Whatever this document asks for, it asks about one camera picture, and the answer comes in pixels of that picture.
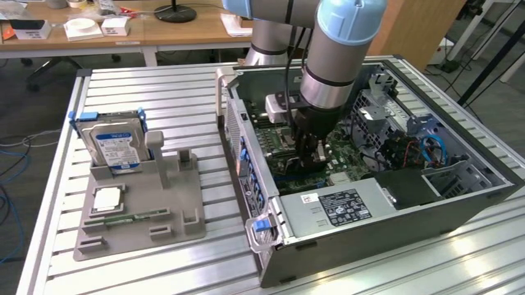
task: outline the wooden desk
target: wooden desk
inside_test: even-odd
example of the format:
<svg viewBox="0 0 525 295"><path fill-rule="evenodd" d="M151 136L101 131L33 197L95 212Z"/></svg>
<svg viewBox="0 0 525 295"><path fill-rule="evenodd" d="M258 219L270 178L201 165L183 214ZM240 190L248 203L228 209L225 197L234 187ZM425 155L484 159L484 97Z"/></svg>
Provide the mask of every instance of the wooden desk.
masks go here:
<svg viewBox="0 0 525 295"><path fill-rule="evenodd" d="M178 4L185 5L185 2L214 4L222 7L220 0L183 0L178 1ZM143 2L143 9L154 11L167 3L169 0L149 0ZM198 4L190 5L190 7L197 11L197 19L189 23L167 23L155 17L149 17L145 20L147 45L250 42L252 37L233 38L226 33L221 22L221 13L229 14L228 10Z"/></svg>
<svg viewBox="0 0 525 295"><path fill-rule="evenodd" d="M209 3L221 6L221 0L186 0L190 3ZM169 0L162 1L117 1L122 7L141 11L154 11ZM200 4L191 5L197 19L189 23L162 22L153 14L130 21L129 36L106 36L99 39L70 42L61 25L69 15L81 13L81 9L50 9L43 2L31 2L29 11L35 18L58 24L47 40L18 40L16 37L0 44L0 58L59 57L111 53L141 52L146 66L157 66L155 53L166 50L224 49L250 46L250 38L234 38L228 35L221 22L221 9Z"/></svg>
<svg viewBox="0 0 525 295"><path fill-rule="evenodd" d="M181 0L191 4L197 19L189 23L167 23L153 14L131 20L131 34L69 42L63 28L54 28L47 40L7 40L0 44L0 58L53 57L105 53L142 52L146 65L157 66L155 53L167 50L224 49L250 46L249 37L230 37L221 22L221 0ZM117 1L119 6L154 11L169 0ZM465 0L389 0L380 33L369 55L401 54L421 70L425 69ZM43 2L31 2L30 12L54 23L65 23L79 9L50 9Z"/></svg>

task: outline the black lamp base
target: black lamp base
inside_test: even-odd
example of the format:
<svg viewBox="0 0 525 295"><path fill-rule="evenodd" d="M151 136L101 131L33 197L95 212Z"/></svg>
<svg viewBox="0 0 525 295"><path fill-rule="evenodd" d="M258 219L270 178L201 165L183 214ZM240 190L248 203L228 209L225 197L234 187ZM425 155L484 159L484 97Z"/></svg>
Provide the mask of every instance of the black lamp base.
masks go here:
<svg viewBox="0 0 525 295"><path fill-rule="evenodd" d="M196 19L197 11L189 6L177 5L175 9L171 8L171 5L161 6L155 9L158 11L155 12L155 17L170 23L186 23Z"/></svg>

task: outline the white box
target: white box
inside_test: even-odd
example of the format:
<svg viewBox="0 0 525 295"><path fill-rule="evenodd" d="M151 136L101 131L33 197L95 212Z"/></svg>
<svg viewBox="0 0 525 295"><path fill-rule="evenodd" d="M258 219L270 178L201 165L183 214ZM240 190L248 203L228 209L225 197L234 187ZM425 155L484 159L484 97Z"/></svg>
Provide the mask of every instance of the white box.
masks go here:
<svg viewBox="0 0 525 295"><path fill-rule="evenodd" d="M455 47L455 43L444 38L441 40L440 46L436 49L433 59L429 61L429 65L440 65L444 60L445 56L451 53L452 48Z"/></svg>
<svg viewBox="0 0 525 295"><path fill-rule="evenodd" d="M69 41L81 41L87 39L102 38L99 24L86 18L75 18L65 24L66 36Z"/></svg>
<svg viewBox="0 0 525 295"><path fill-rule="evenodd" d="M106 36L129 36L129 17L107 18L102 24L102 32Z"/></svg>
<svg viewBox="0 0 525 295"><path fill-rule="evenodd" d="M51 25L49 21L45 21L41 29L14 29L16 37L21 40L43 40L50 37Z"/></svg>

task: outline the gray carpet floor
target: gray carpet floor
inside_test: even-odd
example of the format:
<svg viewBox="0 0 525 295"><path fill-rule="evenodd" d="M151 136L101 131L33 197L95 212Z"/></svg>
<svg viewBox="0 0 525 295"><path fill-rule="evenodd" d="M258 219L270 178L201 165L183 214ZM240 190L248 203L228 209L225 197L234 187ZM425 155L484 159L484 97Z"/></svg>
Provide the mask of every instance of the gray carpet floor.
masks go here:
<svg viewBox="0 0 525 295"><path fill-rule="evenodd" d="M468 21L457 21L449 31L449 37L459 39ZM480 25L475 36L467 44L469 47L476 37L485 33L487 25ZM455 89L464 93L473 80L487 66L491 58L508 40L508 36L499 34L492 42L481 59L471 63L472 70L465 71L455 83ZM505 60L491 75L487 83L500 75L503 70L509 66L512 61L521 55L525 45L519 44L507 56ZM236 61L244 56L242 50L222 50L222 60ZM158 55L159 65L179 65L191 63L210 62L210 51L173 52ZM145 66L141 54L129 53L122 55L122 62L114 63L109 55L75 57L75 60L86 67L99 68L127 68ZM61 128L66 116L67 104L70 101L71 89L74 87L75 70L70 65L59 65L51 72L42 77L39 84L42 90L38 93L26 90L25 79L31 72L45 63L45 58L34 58L34 66L25 67L19 60L10 60L8 64L0 68L0 138L7 136L30 135L43 130ZM440 73L435 67L429 71ZM473 104L473 109L481 117L488 128L501 137L521 155L525 155L525 67L520 69L508 84L496 82L485 94ZM459 74L444 74L445 78L452 81ZM448 83L441 76L429 76L433 82L444 89ZM457 94L448 91L453 98ZM35 140L34 144L54 142L58 134L46 135ZM11 138L2 140L2 143L10 143L21 140ZM10 148L11 152L25 152L26 147ZM22 225L25 229L25 249L15 255L23 257L27 253L29 242L35 227L38 212L45 194L46 182L49 179L50 168L55 155L55 146L39 147L31 149L31 164L27 171L6 185L8 194L19 209ZM14 162L16 157L0 154L0 171L3 171ZM18 247L19 236L14 216L11 216L4 225L0 226L0 258ZM0 294L14 294L19 284L21 273L23 270L23 261L10 262L0 265Z"/></svg>

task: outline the power supply label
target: power supply label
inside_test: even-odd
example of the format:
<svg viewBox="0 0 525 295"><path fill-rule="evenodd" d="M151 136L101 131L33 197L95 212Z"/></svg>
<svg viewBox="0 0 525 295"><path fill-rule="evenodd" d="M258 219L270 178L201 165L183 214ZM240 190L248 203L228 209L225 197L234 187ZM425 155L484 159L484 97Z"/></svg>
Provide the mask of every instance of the power supply label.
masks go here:
<svg viewBox="0 0 525 295"><path fill-rule="evenodd" d="M321 195L320 202L333 226L342 226L372 217L369 208L356 189Z"/></svg>

